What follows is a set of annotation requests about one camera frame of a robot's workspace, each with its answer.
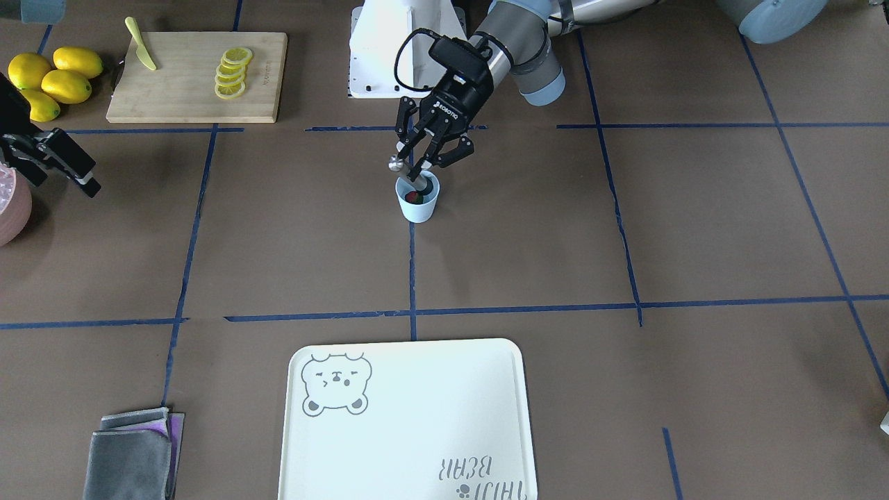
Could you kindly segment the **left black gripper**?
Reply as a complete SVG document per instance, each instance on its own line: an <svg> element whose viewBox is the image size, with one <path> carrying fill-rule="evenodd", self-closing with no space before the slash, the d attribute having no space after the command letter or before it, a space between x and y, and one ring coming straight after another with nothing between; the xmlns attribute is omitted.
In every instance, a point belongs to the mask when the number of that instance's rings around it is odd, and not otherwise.
<svg viewBox="0 0 889 500"><path fill-rule="evenodd" d="M492 73L464 75L448 69L431 93L420 101L401 97L398 101L395 164L406 164L407 156L426 136L431 142L413 167L445 168L475 152L467 135L471 120L495 89Z"/></svg>

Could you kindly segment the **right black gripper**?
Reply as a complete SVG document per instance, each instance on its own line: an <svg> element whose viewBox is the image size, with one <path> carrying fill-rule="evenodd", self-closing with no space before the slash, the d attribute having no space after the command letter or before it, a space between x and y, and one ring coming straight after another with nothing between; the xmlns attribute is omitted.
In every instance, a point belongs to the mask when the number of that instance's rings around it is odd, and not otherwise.
<svg viewBox="0 0 889 500"><path fill-rule="evenodd" d="M87 197L101 184L93 177L96 161L61 129L44 132L31 122L31 105L10 80L1 76L1 163L15 169L33 186L43 184L48 167L62 171Z"/></svg>

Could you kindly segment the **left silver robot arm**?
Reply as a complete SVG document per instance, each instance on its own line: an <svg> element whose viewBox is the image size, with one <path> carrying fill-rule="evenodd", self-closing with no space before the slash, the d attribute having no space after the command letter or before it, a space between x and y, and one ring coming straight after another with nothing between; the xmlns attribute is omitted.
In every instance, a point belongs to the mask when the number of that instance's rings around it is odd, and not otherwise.
<svg viewBox="0 0 889 500"><path fill-rule="evenodd" d="M447 37L425 26L414 28L431 39L426 51L444 73L423 90L422 99L400 98L397 151L388 168L417 190L420 177L473 154L470 124L493 92L511 76L525 101L546 106L564 92L565 74L552 39L636 13L650 1L493 1L485 19L467 39Z"/></svg>

